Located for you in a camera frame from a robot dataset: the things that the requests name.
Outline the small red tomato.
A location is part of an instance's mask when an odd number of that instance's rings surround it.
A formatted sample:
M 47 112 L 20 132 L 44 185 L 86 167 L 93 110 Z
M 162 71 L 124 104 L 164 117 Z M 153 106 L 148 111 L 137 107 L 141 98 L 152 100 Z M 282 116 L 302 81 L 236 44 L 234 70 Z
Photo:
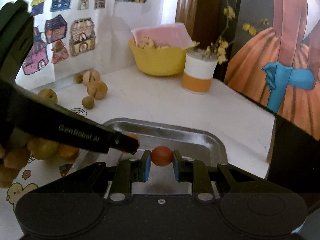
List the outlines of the small red tomato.
M 157 146 L 151 151 L 151 161 L 159 167 L 165 167 L 171 164 L 174 155 L 173 151 L 167 146 Z

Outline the small brown round fruit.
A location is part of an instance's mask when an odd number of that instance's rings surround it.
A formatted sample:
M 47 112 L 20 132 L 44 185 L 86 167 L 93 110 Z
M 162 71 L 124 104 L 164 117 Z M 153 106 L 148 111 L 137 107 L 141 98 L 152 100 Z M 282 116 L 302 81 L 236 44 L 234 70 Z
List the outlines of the small brown round fruit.
M 92 109 L 94 107 L 95 101 L 93 97 L 86 96 L 82 99 L 81 103 L 85 109 Z

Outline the large cracked brown fruit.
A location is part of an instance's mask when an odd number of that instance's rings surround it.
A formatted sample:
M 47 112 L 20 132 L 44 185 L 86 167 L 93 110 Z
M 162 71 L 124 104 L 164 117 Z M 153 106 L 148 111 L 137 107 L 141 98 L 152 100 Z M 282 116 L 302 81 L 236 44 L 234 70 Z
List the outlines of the large cracked brown fruit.
M 95 100 L 103 99 L 108 91 L 108 86 L 103 81 L 93 81 L 87 85 L 87 93 Z

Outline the small brown fruit back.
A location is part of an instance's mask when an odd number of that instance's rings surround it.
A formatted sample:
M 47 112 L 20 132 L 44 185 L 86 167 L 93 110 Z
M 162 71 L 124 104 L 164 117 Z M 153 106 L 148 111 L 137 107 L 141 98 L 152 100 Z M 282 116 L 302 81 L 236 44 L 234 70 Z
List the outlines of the small brown fruit back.
M 83 82 L 83 75 L 81 73 L 77 73 L 74 75 L 73 80 L 77 84 L 81 84 Z

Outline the yellow-green pear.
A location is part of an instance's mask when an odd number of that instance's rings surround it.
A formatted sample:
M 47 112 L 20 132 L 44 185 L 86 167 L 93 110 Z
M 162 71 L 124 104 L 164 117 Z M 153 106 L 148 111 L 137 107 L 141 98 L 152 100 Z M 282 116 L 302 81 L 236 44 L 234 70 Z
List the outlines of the yellow-green pear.
M 39 93 L 38 96 L 42 98 L 43 100 L 47 100 L 53 103 L 57 103 L 57 94 L 52 90 L 52 89 L 42 89 Z

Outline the yellow lemon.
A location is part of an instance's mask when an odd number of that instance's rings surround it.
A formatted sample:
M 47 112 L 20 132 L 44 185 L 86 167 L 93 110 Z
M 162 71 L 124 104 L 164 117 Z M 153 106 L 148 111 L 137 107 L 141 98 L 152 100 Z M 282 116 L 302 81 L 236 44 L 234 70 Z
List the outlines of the yellow lemon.
M 59 143 L 42 138 L 34 138 L 27 143 L 27 148 L 35 159 L 46 160 L 57 152 Z

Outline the brown kiwi-like fruit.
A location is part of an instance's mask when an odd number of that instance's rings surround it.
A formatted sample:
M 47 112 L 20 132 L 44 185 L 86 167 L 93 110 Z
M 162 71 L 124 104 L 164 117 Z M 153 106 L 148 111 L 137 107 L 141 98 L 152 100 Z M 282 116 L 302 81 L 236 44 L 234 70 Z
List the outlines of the brown kiwi-like fruit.
M 24 168 L 29 160 L 30 151 L 27 146 L 17 146 L 10 151 L 6 151 L 1 146 L 1 170 L 0 185 L 1 188 L 8 188 L 17 178 L 21 169 Z

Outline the small orange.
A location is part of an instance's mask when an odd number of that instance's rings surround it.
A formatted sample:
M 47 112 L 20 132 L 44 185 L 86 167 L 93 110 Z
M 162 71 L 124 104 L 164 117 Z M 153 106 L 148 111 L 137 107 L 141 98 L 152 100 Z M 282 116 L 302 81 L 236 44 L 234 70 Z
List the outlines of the small orange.
M 72 159 L 78 156 L 79 154 L 79 148 L 68 146 L 64 144 L 60 144 L 58 148 L 58 153 L 61 155 L 61 157 L 66 159 Z

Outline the metal tray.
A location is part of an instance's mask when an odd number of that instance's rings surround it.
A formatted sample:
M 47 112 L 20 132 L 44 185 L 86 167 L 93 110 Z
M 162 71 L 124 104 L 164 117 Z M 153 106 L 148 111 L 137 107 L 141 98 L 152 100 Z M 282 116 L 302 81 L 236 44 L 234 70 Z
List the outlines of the metal tray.
M 222 141 L 215 135 L 186 127 L 160 124 L 128 118 L 115 118 L 104 123 L 107 128 L 124 134 L 135 134 L 140 142 L 139 150 L 133 158 L 139 159 L 145 150 L 152 151 L 157 146 L 167 146 L 178 150 L 187 159 L 197 159 L 207 166 L 216 167 L 218 163 L 228 161 Z M 187 194 L 191 185 L 187 182 L 178 183 L 172 165 L 166 167 L 151 166 L 149 179 L 146 183 L 132 184 L 134 194 Z

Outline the yellow bowl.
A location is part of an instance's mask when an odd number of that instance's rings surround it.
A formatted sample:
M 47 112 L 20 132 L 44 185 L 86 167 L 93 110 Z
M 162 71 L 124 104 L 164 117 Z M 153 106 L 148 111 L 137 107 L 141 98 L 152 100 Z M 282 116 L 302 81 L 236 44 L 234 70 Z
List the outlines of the yellow bowl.
M 128 42 L 137 68 L 151 76 L 172 76 L 183 73 L 186 53 L 198 45 L 199 42 L 194 41 L 193 45 L 186 49 L 177 47 L 142 49 L 135 45 L 134 39 Z

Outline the house drawings sheet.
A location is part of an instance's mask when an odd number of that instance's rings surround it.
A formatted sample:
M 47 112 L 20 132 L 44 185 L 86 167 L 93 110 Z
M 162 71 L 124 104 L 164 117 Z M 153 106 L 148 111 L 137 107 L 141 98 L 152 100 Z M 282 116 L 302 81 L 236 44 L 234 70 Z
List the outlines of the house drawings sheet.
M 116 0 L 27 0 L 34 16 L 34 44 L 16 77 L 34 88 L 111 62 L 111 18 Z

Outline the white orange cup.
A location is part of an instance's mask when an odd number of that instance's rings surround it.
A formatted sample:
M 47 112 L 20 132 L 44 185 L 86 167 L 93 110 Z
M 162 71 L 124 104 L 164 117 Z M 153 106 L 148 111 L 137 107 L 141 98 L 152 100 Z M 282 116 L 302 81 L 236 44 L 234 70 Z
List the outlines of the white orange cup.
M 193 93 L 209 91 L 217 56 L 204 56 L 204 50 L 190 50 L 185 55 L 185 68 L 182 77 L 182 87 Z

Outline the pink paper in bowl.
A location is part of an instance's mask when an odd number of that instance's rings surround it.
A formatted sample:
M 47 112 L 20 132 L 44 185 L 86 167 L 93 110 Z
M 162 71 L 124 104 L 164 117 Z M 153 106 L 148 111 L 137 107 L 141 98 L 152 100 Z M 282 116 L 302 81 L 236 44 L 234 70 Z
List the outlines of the pink paper in bowl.
M 156 44 L 168 44 L 171 47 L 187 49 L 194 45 L 183 23 L 163 24 L 156 27 L 131 30 L 136 43 L 144 37 L 151 38 Z

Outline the yellow flower twig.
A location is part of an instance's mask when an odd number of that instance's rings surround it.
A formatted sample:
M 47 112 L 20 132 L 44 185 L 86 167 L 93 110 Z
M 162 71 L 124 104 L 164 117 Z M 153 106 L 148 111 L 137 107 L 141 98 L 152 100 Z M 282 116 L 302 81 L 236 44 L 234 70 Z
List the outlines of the yellow flower twig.
M 215 42 L 211 42 L 210 45 L 207 46 L 206 50 L 201 53 L 202 59 L 208 60 L 210 58 L 214 58 L 216 59 L 219 65 L 228 62 L 228 58 L 226 55 L 227 49 L 236 41 L 236 39 L 233 39 L 232 41 L 227 41 L 224 38 L 224 34 L 229 29 L 229 22 L 232 20 L 236 20 L 234 9 L 229 5 L 228 0 L 226 0 L 226 3 L 227 5 L 223 9 L 223 14 L 226 17 L 226 25 L 222 33 L 218 36 L 217 40 Z M 268 25 L 268 18 L 263 18 L 256 25 L 244 23 L 242 25 L 242 30 L 248 33 L 251 37 L 254 37 L 255 35 L 257 35 L 258 29 L 260 27 L 267 27 Z

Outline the girl orange dress poster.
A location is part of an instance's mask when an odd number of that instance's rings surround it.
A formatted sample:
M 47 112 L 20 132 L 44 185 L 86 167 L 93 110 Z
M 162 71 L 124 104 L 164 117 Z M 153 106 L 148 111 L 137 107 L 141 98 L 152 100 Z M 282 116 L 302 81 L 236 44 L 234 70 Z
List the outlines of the girl orange dress poster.
M 272 26 L 231 58 L 224 82 L 319 139 L 319 0 L 273 0 Z

